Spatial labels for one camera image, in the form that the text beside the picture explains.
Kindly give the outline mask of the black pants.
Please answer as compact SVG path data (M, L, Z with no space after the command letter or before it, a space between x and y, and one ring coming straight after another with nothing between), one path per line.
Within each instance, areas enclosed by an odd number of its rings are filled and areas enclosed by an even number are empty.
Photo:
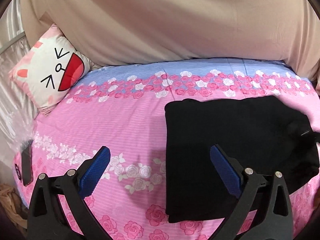
M165 106L166 213L170 223L228 216L231 195L210 160L218 145L244 168L284 175L289 193L319 172L319 134L308 117L275 96L242 100L194 99Z

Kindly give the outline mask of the black smartphone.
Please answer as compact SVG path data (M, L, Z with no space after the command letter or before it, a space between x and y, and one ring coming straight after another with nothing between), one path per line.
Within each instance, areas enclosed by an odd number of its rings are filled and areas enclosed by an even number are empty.
M33 181L31 161L32 143L33 140L26 141L21 152L22 181L24 186L29 185Z

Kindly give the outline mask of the pink floral bed sheet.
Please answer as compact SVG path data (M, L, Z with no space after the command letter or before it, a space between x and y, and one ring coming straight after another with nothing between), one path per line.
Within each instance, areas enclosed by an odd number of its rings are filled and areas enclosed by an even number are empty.
M40 174L63 176L106 146L110 162L85 202L110 239L210 239L227 216L169 222L165 106L185 99L264 96L275 96L305 114L319 134L317 92L310 80L282 61L217 58L94 70L52 113L36 118L31 139L33 181L27 186L22 181L21 154L15 158L19 192L29 209ZM288 191L292 239L319 239L318 191L319 172L300 189ZM80 233L65 197L59 199L71 228ZM249 229L262 200L260 189L240 233Z

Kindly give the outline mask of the white cat face pillow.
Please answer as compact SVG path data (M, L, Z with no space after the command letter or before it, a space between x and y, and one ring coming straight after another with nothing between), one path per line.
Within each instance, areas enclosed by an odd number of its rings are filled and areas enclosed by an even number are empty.
M92 66L53 24L9 72L9 78L47 115Z

